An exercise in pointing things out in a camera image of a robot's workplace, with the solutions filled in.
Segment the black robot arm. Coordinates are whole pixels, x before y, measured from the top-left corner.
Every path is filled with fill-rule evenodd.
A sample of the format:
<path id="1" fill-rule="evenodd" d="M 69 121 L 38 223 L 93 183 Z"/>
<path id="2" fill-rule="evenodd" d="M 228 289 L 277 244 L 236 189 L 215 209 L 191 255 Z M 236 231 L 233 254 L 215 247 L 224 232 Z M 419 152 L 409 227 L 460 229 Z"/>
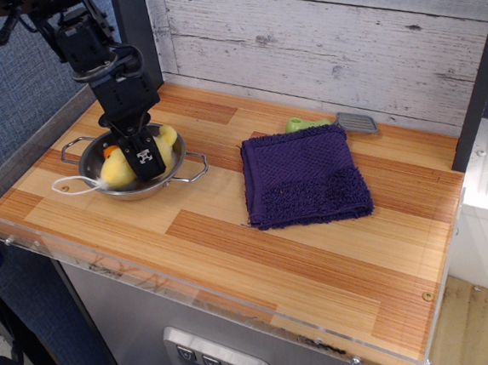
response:
<path id="1" fill-rule="evenodd" d="M 164 173 L 166 157 L 150 134 L 149 111 L 160 100 L 133 45 L 115 42 L 113 28 L 92 0 L 0 0 L 0 46 L 5 45 L 23 16 L 24 27 L 40 33 L 78 83 L 88 84 L 109 128 L 138 180 Z"/>

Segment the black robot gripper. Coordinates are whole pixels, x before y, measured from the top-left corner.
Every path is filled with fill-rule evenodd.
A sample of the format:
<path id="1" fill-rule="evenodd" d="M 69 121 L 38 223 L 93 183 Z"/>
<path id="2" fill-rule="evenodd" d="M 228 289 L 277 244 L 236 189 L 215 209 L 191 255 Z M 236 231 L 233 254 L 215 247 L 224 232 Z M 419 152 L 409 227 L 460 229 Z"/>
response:
<path id="1" fill-rule="evenodd" d="M 104 158 L 119 149 L 138 180 L 163 174 L 166 166 L 150 129 L 148 112 L 160 98 L 145 69 L 139 49 L 121 45 L 111 49 L 111 60 L 95 71 L 89 86 L 105 111 L 99 118 L 101 127 L 110 130 Z"/>

